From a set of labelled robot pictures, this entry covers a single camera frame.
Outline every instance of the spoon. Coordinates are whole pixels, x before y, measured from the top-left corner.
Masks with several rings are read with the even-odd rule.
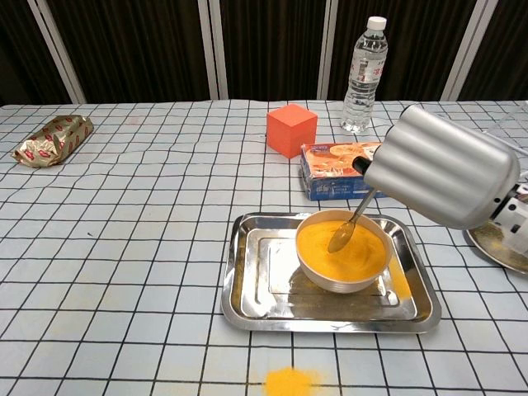
[[[365,208],[369,205],[372,198],[374,198],[376,192],[377,191],[375,188],[370,188],[366,196],[361,201],[360,205],[357,207],[351,219],[348,220],[346,223],[343,223],[342,226],[337,229],[337,231],[332,236],[332,239],[330,239],[330,242],[328,243],[329,253],[339,252],[347,245],[348,241],[350,241],[350,239],[352,238],[352,234],[354,233],[354,229],[356,228],[357,220],[360,218]]]

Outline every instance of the orange powder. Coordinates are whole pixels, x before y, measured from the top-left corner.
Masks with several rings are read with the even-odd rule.
[[[297,247],[304,262],[317,273],[344,282],[363,281],[380,272],[385,265],[383,242],[359,224],[342,250],[328,252],[328,243],[342,224],[341,220],[323,221],[301,229]]]
[[[288,367],[268,373],[264,389],[266,396],[312,396],[312,385],[318,376]]]
[[[398,259],[394,256],[390,259],[389,271],[390,277],[393,281],[394,291],[396,292],[399,300],[401,301],[403,299],[411,298],[413,294],[411,293],[409,283],[407,283],[407,278],[400,267]]]

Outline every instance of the plastic bottle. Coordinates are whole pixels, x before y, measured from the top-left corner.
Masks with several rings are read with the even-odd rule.
[[[341,118],[341,127],[353,134],[363,132],[370,121],[376,88],[387,58],[388,45],[383,32],[386,23],[381,16],[371,16],[365,33],[354,46]]]

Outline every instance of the bowl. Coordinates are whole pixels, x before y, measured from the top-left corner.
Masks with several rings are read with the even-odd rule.
[[[381,227],[369,219],[368,217],[362,215],[358,220],[357,223],[369,231],[371,231],[374,235],[376,235],[379,239],[381,239],[381,242],[385,249],[385,263],[384,266],[373,276],[369,278],[365,278],[362,280],[356,280],[356,281],[342,281],[342,280],[335,280],[332,278],[328,278],[327,276],[321,275],[318,272],[316,272],[314,269],[312,269],[301,257],[299,253],[299,247],[298,247],[298,238],[299,238],[299,232],[304,227],[307,227],[311,224],[321,223],[323,221],[332,221],[332,220],[343,220],[347,221],[352,217],[353,213],[350,210],[321,210],[317,213],[314,213],[307,217],[305,220],[299,224],[299,227],[297,228],[297,233],[295,235],[295,248],[297,250],[297,257],[299,258],[300,267],[303,270],[304,274],[317,286],[332,291],[334,293],[353,293],[355,291],[359,291],[364,289],[365,287],[368,287],[371,285],[378,276],[380,276],[383,271],[385,271],[385,268],[387,268],[387,265],[390,262],[390,259],[393,254],[393,244],[392,240],[390,239],[389,235],[387,235]]]

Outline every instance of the white tablecloth with black grid lines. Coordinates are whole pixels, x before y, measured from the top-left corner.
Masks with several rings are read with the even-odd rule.
[[[376,103],[351,137],[342,103],[318,114],[318,142],[382,140],[410,102]],[[285,102],[203,101],[0,108],[0,395],[262,393],[270,370],[320,374],[321,395],[528,393],[528,278],[484,261],[462,232],[390,198],[368,213],[412,231],[442,304],[424,335],[244,332],[219,309],[230,229],[242,214],[351,207],[311,202],[299,157],[266,146]],[[515,102],[424,103],[486,129]],[[94,133],[64,164],[10,152],[56,115]],[[511,141],[526,146],[528,131]]]

